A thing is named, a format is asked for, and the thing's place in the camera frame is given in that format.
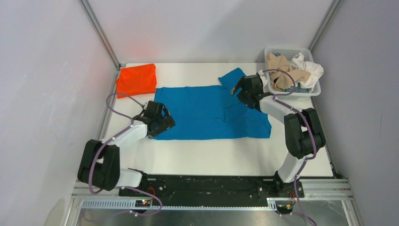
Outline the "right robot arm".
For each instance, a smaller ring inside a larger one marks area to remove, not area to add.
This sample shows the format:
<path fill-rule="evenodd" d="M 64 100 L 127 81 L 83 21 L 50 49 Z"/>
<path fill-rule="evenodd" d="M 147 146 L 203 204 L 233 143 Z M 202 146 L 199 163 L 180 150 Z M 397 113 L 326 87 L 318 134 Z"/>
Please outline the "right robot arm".
<path fill-rule="evenodd" d="M 296 193 L 306 163 L 315 159 L 319 149 L 326 144 L 316 110 L 300 110 L 283 102 L 277 95 L 264 92 L 258 74 L 241 77 L 231 94 L 237 95 L 239 101 L 247 107 L 283 123 L 288 153 L 273 176 L 273 193 L 281 197 L 291 192 Z"/>

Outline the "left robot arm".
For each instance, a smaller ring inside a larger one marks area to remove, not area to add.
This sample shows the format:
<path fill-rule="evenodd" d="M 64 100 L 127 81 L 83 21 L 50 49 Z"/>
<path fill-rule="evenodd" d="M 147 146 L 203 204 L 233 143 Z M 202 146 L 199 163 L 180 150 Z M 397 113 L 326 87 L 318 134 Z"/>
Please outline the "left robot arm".
<path fill-rule="evenodd" d="M 131 190 L 137 196 L 148 191 L 144 173 L 120 166 L 124 148 L 143 139 L 212 140 L 247 136 L 243 121 L 245 110 L 234 96 L 243 75 L 225 75 L 219 85 L 204 87 L 160 88 L 155 100 L 142 105 L 141 112 L 111 138 L 89 140 L 78 171 L 78 179 L 87 183 L 91 193 L 114 188 Z"/>

